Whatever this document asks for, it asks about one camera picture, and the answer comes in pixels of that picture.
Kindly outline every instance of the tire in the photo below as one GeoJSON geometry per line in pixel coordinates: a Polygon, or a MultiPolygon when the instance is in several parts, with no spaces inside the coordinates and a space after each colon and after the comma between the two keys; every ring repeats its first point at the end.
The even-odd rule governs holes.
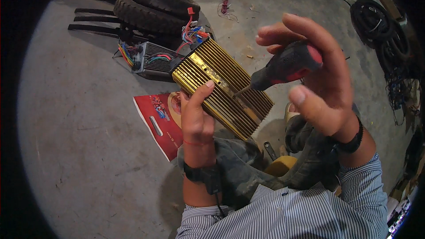
{"type": "Polygon", "coordinates": [[[187,23],[166,13],[137,4],[133,0],[117,0],[114,14],[137,28],[165,34],[179,35],[182,33],[182,27],[187,23]]]}
{"type": "Polygon", "coordinates": [[[193,0],[134,0],[135,2],[149,8],[170,14],[180,19],[189,20],[187,8],[193,8],[193,20],[199,18],[201,7],[193,0]]]}

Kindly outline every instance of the shirt sleeve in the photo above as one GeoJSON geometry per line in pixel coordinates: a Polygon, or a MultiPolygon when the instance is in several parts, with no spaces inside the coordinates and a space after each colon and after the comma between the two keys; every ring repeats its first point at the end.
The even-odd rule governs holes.
{"type": "Polygon", "coordinates": [[[382,190],[381,177],[378,153],[360,167],[342,167],[340,197],[375,227],[380,238],[384,238],[388,233],[387,194],[382,190]]]}
{"type": "MultiPolygon", "coordinates": [[[[228,206],[220,206],[225,216],[235,210],[228,206]]],[[[182,215],[182,225],[177,229],[176,239],[202,238],[202,234],[224,217],[218,206],[192,207],[186,205],[182,215]]]]}

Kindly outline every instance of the red string bracelet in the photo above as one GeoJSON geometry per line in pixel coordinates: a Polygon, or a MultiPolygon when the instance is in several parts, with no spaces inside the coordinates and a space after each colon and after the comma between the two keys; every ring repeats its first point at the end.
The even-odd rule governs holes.
{"type": "Polygon", "coordinates": [[[210,144],[211,142],[214,142],[214,140],[210,141],[210,142],[205,142],[205,143],[192,143],[192,142],[187,142],[183,139],[183,142],[189,145],[194,145],[194,146],[203,146],[203,145],[207,145],[210,144]]]}

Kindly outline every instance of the striped shirt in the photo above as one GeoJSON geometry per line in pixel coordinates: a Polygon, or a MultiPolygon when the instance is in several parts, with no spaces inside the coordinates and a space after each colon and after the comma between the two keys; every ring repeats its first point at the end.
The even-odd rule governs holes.
{"type": "Polygon", "coordinates": [[[357,168],[342,167],[340,197],[321,183],[308,190],[273,191],[259,185],[237,211],[186,205],[177,239],[194,238],[385,238],[387,194],[378,154],[357,168]]]}

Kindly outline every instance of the red and black screwdriver handle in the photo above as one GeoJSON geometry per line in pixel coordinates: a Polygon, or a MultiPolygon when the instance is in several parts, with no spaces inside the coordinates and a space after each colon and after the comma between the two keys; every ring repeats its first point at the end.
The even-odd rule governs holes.
{"type": "Polygon", "coordinates": [[[263,91],[279,83],[287,83],[307,76],[321,68],[322,55],[306,40],[288,45],[274,55],[267,65],[251,76],[251,88],[263,91]]]}

